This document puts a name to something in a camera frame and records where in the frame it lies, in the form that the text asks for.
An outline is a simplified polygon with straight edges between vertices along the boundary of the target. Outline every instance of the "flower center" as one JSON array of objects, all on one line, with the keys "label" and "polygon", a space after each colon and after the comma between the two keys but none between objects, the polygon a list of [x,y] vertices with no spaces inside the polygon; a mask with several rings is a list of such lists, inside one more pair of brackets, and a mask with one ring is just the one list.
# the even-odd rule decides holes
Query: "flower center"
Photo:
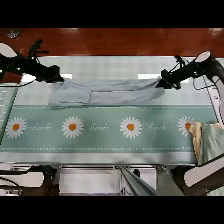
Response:
[{"label": "flower center", "polygon": [[69,129],[70,129],[71,131],[74,131],[74,130],[76,129],[76,124],[70,124],[70,125],[69,125]]},{"label": "flower center", "polygon": [[12,126],[12,130],[13,131],[17,131],[19,129],[19,124],[14,124],[13,126]]},{"label": "flower center", "polygon": [[191,124],[189,124],[189,123],[186,123],[186,124],[185,124],[185,128],[186,128],[187,130],[189,130],[190,126],[191,126]]},{"label": "flower center", "polygon": [[133,131],[135,129],[135,126],[133,124],[128,124],[128,130]]}]

